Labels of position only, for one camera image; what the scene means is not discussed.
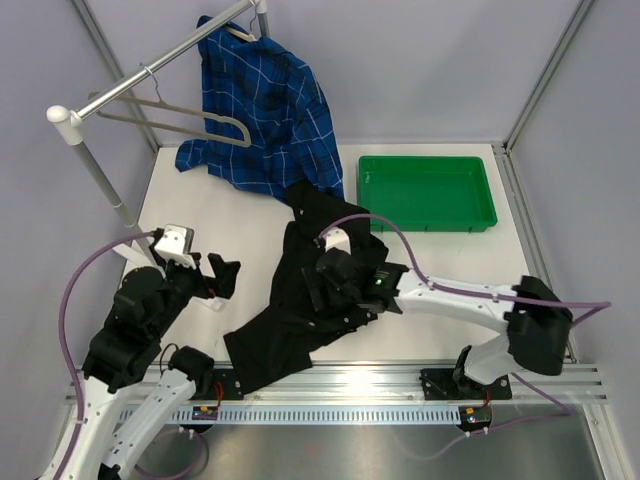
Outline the black button shirt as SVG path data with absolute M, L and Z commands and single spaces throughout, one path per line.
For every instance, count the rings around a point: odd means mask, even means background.
M 295 219 L 284 232 L 269 305 L 224 336 L 243 394 L 310 368 L 311 352 L 377 318 L 338 292 L 330 294 L 316 272 L 324 254 L 316 243 L 321 231 L 336 220 L 368 211 L 322 193 L 308 181 L 286 188 L 285 199 Z

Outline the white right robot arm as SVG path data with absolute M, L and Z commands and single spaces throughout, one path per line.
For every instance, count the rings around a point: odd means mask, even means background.
M 368 316 L 440 315 L 495 332 L 493 339 L 465 347 L 449 376 L 431 380 L 450 398 L 474 397 L 520 371 L 554 377 L 563 370 L 573 316 L 536 277 L 524 276 L 516 285 L 448 281 L 403 264 L 368 266 L 336 248 L 302 274 L 319 313 L 355 306 Z

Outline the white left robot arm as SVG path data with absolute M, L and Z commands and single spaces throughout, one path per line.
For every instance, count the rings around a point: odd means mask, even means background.
M 161 352 L 163 335 L 193 298 L 228 300 L 241 264 L 209 254 L 213 276 L 170 261 L 163 272 L 125 275 L 103 328 L 75 370 L 76 418 L 43 473 L 45 479 L 126 479 L 170 417 L 185 402 L 241 398 L 240 383 L 207 354 L 178 348 L 153 390 L 127 419 L 124 407 Z

